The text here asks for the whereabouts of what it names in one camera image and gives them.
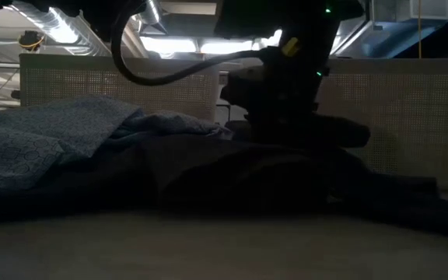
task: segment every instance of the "floor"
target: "floor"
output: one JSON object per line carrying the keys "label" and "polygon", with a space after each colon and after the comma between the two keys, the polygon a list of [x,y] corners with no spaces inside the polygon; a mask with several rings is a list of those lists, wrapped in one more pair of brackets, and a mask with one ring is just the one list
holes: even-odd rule
{"label": "floor", "polygon": [[444,279],[448,238],[347,217],[0,224],[0,279]]}

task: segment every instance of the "black machine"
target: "black machine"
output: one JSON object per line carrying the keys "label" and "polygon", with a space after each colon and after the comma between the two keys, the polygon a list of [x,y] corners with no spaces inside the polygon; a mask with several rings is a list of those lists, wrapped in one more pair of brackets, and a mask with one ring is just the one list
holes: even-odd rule
{"label": "black machine", "polygon": [[[69,16],[82,10],[92,29],[111,42],[118,70],[130,81],[144,86],[167,84],[235,58],[260,58],[264,65],[229,74],[222,97],[249,112],[254,142],[301,148],[310,144],[355,147],[365,145],[369,130],[347,120],[317,116],[315,97],[331,46],[342,20],[364,13],[357,0],[273,1],[226,0],[215,35],[218,37],[268,37],[278,28],[283,36],[278,47],[241,51],[209,59],[171,76],[146,79],[133,74],[121,56],[121,38],[130,16],[146,9],[142,0],[70,1],[27,0],[43,12],[58,7]],[[0,9],[12,0],[1,0]],[[265,136],[276,131],[278,137]]]}

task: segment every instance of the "black cable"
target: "black cable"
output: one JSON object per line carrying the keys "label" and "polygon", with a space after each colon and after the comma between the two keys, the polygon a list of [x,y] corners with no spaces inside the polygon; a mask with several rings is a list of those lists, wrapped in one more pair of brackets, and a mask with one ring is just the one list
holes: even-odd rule
{"label": "black cable", "polygon": [[233,54],[220,55],[215,58],[210,58],[206,61],[203,61],[202,63],[193,65],[190,68],[186,68],[178,73],[168,75],[165,77],[147,79],[137,76],[133,72],[131,72],[126,66],[125,61],[122,58],[121,44],[122,44],[122,34],[124,33],[125,26],[127,25],[129,19],[131,18],[133,11],[139,10],[139,8],[142,5],[143,1],[140,2],[139,0],[131,0],[125,5],[125,7],[121,10],[121,13],[117,17],[117,20],[115,21],[114,28],[112,30],[112,40],[111,40],[112,57],[114,59],[114,64],[117,67],[118,71],[129,81],[134,82],[138,85],[142,86],[166,85],[168,83],[175,82],[186,76],[199,72],[205,68],[222,63],[224,61],[229,61],[237,58],[256,58],[259,55],[258,51],[240,51]]}

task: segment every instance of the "perforated panel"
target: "perforated panel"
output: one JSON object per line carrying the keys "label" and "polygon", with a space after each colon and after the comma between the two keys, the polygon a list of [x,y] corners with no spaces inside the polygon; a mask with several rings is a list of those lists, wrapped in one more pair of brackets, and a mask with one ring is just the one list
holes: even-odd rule
{"label": "perforated panel", "polygon": [[[129,68],[145,77],[178,72],[195,61],[128,59]],[[125,79],[111,58],[23,54],[20,56],[22,106],[99,94],[137,104],[150,114],[171,110],[213,121],[219,72],[208,68],[165,86],[138,86]]]}
{"label": "perforated panel", "polygon": [[374,170],[436,177],[448,189],[448,60],[333,60],[320,113],[369,125],[353,152]]}

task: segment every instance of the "yellow cable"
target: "yellow cable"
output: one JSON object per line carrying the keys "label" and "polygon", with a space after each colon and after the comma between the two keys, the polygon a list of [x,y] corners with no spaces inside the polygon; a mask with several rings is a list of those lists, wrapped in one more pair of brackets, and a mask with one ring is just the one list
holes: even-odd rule
{"label": "yellow cable", "polygon": [[43,43],[43,40],[44,40],[44,36],[42,36],[41,39],[39,40],[39,42],[37,42],[37,43],[30,44],[30,45],[22,45],[22,44],[20,43],[20,38],[21,38],[21,37],[22,37],[22,36],[20,36],[19,39],[18,39],[20,47],[36,47],[38,44]]}
{"label": "yellow cable", "polygon": [[422,58],[422,43],[421,43],[421,0],[418,2],[418,34],[419,34],[419,59]]}

